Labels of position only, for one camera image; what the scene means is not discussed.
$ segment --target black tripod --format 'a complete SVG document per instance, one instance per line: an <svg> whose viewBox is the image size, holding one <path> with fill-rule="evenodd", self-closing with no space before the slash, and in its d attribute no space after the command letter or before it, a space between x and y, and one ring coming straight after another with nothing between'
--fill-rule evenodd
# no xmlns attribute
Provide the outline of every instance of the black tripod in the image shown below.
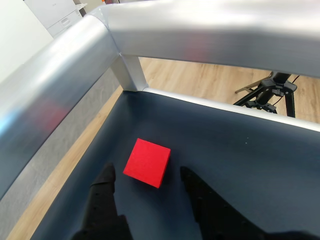
<svg viewBox="0 0 320 240"><path fill-rule="evenodd" d="M235 91L235 93L241 91L247 91L249 93L233 105L246 106L250 109L263 109L267 112L276 114L276 107L268 103L268 101L274 95L278 97L285 96L286 114L289 117L295 118L294 91L297 89L297 85L288 81L290 76L291 74L272 71L268 77Z"/></svg>

